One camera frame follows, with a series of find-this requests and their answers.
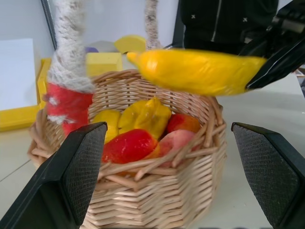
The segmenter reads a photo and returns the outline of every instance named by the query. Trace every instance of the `purple object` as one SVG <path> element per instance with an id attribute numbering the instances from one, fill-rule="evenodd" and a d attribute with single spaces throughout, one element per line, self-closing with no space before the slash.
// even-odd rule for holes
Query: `purple object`
<path id="1" fill-rule="evenodd" d="M 86 47 L 85 51 L 86 51 L 86 53 L 89 53 L 89 52 L 99 52 L 96 48 L 93 48 L 93 47 Z"/>

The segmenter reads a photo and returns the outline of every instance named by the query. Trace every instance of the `rope-wrapped handle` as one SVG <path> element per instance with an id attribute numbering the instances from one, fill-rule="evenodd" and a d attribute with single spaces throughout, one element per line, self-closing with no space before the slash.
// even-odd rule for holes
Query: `rope-wrapped handle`
<path id="1" fill-rule="evenodd" d="M 159 0 L 145 0 L 146 50 L 162 49 L 158 36 L 157 6 Z"/>
<path id="2" fill-rule="evenodd" d="M 58 48 L 48 72 L 48 118 L 62 124 L 65 134 L 88 124 L 94 86 L 86 76 L 82 43 L 84 0 L 56 0 L 55 34 Z"/>

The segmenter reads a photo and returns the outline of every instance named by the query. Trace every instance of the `basket weave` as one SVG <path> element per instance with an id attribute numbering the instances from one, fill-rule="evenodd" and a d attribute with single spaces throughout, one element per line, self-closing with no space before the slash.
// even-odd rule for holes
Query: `basket weave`
<path id="1" fill-rule="evenodd" d="M 104 109 L 123 111 L 135 101 L 158 97 L 174 113 L 199 119 L 201 130 L 188 145 L 162 158 L 125 165 L 102 164 L 83 228 L 189 227 L 209 209 L 226 158 L 225 123 L 215 98 L 157 88 L 141 79 L 137 70 L 109 72 L 93 78 L 96 92 L 89 119 Z M 30 128 L 28 155 L 39 167 L 64 141 L 61 126 L 38 112 Z M 159 167 L 165 161 L 176 168 Z M 137 173 L 122 177 L 118 173 Z"/>

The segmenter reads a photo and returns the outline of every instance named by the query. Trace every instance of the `person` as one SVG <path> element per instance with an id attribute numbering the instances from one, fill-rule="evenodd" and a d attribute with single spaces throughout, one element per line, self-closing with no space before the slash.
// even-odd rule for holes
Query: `person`
<path id="1" fill-rule="evenodd" d="M 181 0 L 184 47 L 238 54 L 272 23 L 277 7 L 278 0 Z"/>

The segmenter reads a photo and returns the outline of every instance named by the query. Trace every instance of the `red fruit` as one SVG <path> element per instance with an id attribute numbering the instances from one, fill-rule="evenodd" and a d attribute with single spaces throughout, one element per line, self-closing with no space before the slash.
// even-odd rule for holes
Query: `red fruit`
<path id="1" fill-rule="evenodd" d="M 154 155 L 158 141 L 146 130 L 133 129 L 104 145 L 102 162 L 125 164 Z"/>
<path id="2" fill-rule="evenodd" d="M 198 119 L 187 114 L 173 114 L 167 124 L 168 133 L 175 130 L 189 130 L 197 133 L 201 126 Z"/>
<path id="3" fill-rule="evenodd" d="M 165 156 L 171 150 L 178 150 L 189 143 L 195 133 L 188 130 L 176 130 L 166 135 L 160 142 L 160 156 Z M 169 167 L 171 162 L 165 162 L 162 167 Z"/>

